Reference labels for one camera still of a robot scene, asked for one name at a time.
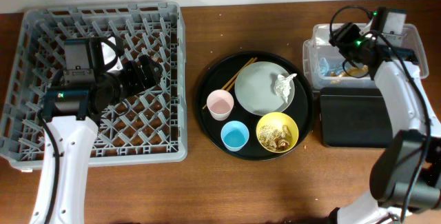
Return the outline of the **white napkin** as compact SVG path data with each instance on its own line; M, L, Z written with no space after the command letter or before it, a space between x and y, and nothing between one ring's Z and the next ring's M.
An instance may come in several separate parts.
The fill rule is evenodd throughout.
M287 77L284 77L282 74L277 76L277 79L274 83L274 92L277 96L281 97L285 103L288 103L288 98L291 90L290 83L297 76L296 73L290 74Z

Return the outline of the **pink plastic cup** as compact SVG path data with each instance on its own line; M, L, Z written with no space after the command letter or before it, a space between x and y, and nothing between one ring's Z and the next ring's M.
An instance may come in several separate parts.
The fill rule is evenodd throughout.
M224 121L234 107L234 98L226 90L214 90L207 97L207 108L217 121Z

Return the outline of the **blue plastic cup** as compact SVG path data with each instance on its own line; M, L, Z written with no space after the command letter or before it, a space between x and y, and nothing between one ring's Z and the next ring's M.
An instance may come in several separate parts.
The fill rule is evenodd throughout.
M224 124L220 133L221 141L231 152L241 150L249 140L249 130L240 121L230 121Z

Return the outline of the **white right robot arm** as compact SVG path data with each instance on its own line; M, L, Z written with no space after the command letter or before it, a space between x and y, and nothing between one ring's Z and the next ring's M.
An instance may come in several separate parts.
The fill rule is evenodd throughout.
M365 27L352 22L329 29L329 42L351 65L368 68L384 99L393 139L371 169L369 191L337 207L329 223L403 223L440 209L440 121L425 94L413 50L398 43L406 11L363 9Z

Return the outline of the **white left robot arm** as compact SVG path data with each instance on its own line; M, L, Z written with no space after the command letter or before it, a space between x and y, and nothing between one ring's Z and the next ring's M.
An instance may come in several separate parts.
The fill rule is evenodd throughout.
M43 97L37 118L45 150L31 223L83 223L92 145L104 109L157 86L163 66L142 55L115 66L124 55L119 37L67 39L66 65Z

